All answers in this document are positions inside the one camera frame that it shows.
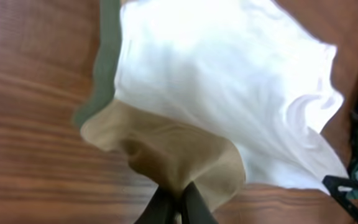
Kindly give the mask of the white beige garment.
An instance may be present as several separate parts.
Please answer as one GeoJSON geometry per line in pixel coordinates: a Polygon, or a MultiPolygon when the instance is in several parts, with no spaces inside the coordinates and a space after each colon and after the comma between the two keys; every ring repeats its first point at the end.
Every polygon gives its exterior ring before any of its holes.
{"type": "Polygon", "coordinates": [[[93,95],[74,120],[102,151],[214,210],[245,184],[347,177],[321,135],[343,97],[337,48],[275,1],[101,1],[93,95]]]}

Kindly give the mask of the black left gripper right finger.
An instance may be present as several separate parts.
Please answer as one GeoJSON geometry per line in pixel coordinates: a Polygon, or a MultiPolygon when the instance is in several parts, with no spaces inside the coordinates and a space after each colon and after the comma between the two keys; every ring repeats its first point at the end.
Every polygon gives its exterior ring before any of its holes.
{"type": "Polygon", "coordinates": [[[181,196],[181,219],[182,224],[218,224],[193,182],[181,196]]]}

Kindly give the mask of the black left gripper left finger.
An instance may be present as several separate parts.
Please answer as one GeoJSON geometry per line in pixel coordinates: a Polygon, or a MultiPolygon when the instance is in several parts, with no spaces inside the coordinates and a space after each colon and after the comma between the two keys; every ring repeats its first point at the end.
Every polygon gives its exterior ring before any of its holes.
{"type": "Polygon", "coordinates": [[[175,198],[170,192],[158,187],[134,224],[174,224],[176,212],[175,198]]]}

